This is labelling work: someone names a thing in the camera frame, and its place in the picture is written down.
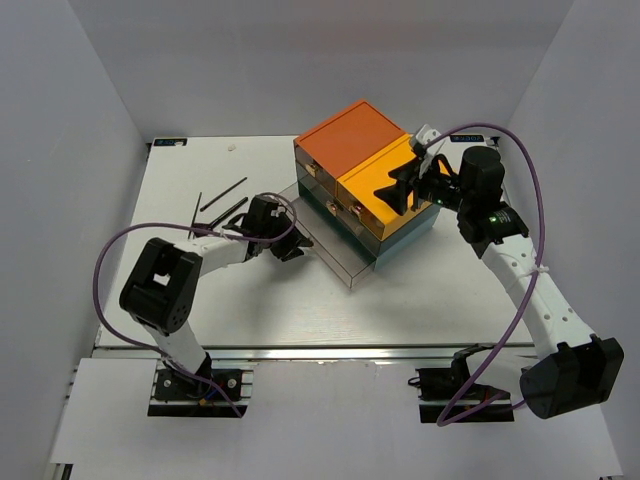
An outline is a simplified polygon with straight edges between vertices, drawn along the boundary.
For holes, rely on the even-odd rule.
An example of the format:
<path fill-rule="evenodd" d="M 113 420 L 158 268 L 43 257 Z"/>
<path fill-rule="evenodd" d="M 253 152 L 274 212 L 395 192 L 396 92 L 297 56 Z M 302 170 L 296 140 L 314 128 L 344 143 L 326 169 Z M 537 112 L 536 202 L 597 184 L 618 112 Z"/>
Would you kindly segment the clear wide bottom drawer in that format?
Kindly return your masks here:
<path fill-rule="evenodd" d="M 374 271 L 376 258 L 300 182 L 280 194 L 295 208 L 297 228 L 312 240 L 312 250 L 349 289 Z"/>

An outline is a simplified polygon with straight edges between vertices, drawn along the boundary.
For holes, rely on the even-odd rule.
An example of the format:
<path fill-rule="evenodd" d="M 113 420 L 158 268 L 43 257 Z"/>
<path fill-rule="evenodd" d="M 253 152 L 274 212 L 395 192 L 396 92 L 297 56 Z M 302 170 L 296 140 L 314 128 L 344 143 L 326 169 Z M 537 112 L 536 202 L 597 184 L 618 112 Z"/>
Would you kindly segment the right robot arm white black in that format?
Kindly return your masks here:
<path fill-rule="evenodd" d="M 395 213 L 422 202 L 456 213 L 458 229 L 516 306 L 514 325 L 524 324 L 536 351 L 528 363 L 502 353 L 505 340 L 457 353 L 451 384 L 472 399 L 487 386 L 520 396 L 547 419 L 609 399 L 624 352 L 614 338 L 600 338 L 576 313 L 542 265 L 542 244 L 532 241 L 518 213 L 503 199 L 505 169 L 498 151 L 471 146 L 452 170 L 443 154 L 419 145 L 415 158 L 389 172 L 394 183 L 375 196 Z"/>

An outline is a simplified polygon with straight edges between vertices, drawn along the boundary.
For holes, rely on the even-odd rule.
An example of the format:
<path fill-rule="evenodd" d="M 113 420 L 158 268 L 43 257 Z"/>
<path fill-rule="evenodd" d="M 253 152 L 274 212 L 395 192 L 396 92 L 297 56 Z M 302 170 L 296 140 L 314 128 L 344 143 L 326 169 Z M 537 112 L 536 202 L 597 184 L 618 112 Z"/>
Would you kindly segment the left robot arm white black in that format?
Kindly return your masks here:
<path fill-rule="evenodd" d="M 205 396 L 212 378 L 210 356 L 188 322 L 199 280 L 263 251 L 282 262 L 302 256 L 313 241 L 296 223 L 296 213 L 288 212 L 280 198 L 258 195 L 247 212 L 218 231 L 209 229 L 184 242 L 153 238 L 145 244 L 119 304 L 151 335 L 167 366 L 178 373 L 177 387 L 188 398 Z"/>

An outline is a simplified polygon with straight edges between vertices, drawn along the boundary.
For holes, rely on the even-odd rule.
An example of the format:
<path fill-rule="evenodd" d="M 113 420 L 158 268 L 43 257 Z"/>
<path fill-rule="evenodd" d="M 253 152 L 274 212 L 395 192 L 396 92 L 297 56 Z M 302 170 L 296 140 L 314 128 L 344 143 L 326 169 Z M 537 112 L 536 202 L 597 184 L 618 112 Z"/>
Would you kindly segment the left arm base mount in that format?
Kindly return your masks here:
<path fill-rule="evenodd" d="M 252 396 L 250 368 L 212 368 L 217 387 L 183 377 L 161 362 L 156 365 L 147 415 L 163 418 L 239 419 Z"/>

